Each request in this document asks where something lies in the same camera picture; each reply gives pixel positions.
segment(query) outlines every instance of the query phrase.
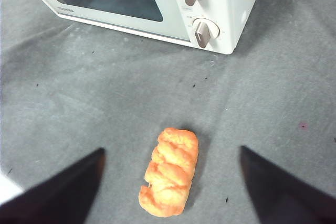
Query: toaster oven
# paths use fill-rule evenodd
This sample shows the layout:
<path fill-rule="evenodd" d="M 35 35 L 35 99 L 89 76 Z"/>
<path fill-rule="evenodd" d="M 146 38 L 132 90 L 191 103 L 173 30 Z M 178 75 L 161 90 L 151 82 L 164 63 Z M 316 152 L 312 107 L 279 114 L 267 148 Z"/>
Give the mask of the toaster oven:
<path fill-rule="evenodd" d="M 255 0 L 42 0 L 57 16 L 231 54 Z"/>

